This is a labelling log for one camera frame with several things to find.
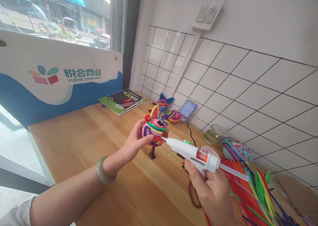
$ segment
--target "wooden desk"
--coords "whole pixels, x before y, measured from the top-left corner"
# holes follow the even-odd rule
[[[136,121],[153,105],[144,104],[118,117],[101,103],[29,127],[53,176],[59,182],[96,164],[104,155],[114,154],[126,141]],[[203,133],[190,126],[199,148],[206,145]],[[169,136],[193,144],[185,123],[170,124]],[[218,154],[220,144],[212,146]],[[195,208],[188,194],[189,176],[183,160],[166,144],[156,148],[156,159],[149,159],[151,146],[145,146],[119,173],[117,180],[95,198],[76,225],[206,225],[202,209]],[[233,198],[236,217],[241,217]]]

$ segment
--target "bracelet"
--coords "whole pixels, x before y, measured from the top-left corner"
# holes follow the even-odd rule
[[[108,156],[103,156],[98,164],[97,164],[97,175],[98,175],[98,178],[101,180],[101,182],[103,182],[104,184],[107,184],[107,185],[111,185],[117,178],[117,174],[114,176],[114,178],[112,179],[109,179],[104,171],[103,171],[103,160],[105,160]]]

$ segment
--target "glass jar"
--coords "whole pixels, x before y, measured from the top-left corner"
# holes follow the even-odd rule
[[[203,135],[203,139],[209,145],[213,145],[214,143],[223,141],[225,138],[229,137],[227,130],[228,128],[222,128],[217,124],[212,124],[209,130]]]

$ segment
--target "blue wave graphic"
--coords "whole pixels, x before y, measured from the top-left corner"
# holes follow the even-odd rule
[[[123,74],[118,72],[116,79],[106,83],[84,83],[73,85],[69,101],[51,105],[35,97],[21,83],[0,73],[0,103],[23,126],[42,122],[93,104],[98,98],[122,90]]]

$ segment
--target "green book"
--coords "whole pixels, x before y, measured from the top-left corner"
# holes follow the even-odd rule
[[[98,99],[98,101],[112,110],[118,116],[121,116],[134,109],[135,107],[139,106],[138,102],[145,100],[145,97],[135,93],[130,89],[125,89]]]

